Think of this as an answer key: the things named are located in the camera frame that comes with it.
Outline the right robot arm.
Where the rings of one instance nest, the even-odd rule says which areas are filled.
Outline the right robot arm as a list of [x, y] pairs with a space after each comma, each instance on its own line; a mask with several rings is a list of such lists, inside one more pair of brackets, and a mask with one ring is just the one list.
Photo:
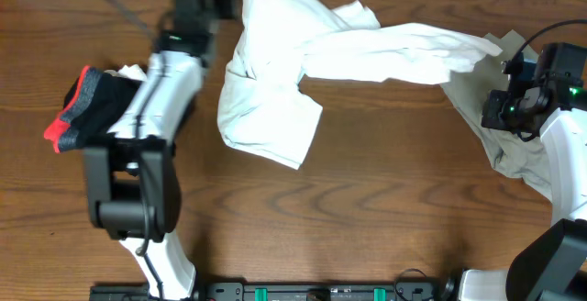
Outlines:
[[458, 300], [585, 300], [586, 91], [552, 92], [539, 129], [549, 165], [551, 227], [520, 252], [507, 270], [467, 270]]

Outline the white t-shirt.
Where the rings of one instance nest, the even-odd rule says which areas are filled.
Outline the white t-shirt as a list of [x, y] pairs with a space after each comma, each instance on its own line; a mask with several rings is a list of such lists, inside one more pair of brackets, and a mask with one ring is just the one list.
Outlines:
[[323, 111], [304, 76], [443, 84], [501, 49], [488, 39], [421, 23], [384, 27], [361, 2], [242, 0], [244, 30], [227, 64], [217, 111], [225, 144], [293, 169], [304, 162]]

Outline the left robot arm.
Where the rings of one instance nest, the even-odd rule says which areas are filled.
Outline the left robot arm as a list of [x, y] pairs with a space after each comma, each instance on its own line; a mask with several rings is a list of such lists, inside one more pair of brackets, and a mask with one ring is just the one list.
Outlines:
[[176, 233], [182, 194], [174, 140], [214, 59], [236, 0], [173, 0], [153, 40], [147, 78], [104, 136], [83, 149], [90, 220], [131, 251], [142, 286], [94, 286], [92, 300], [200, 300], [196, 269]]

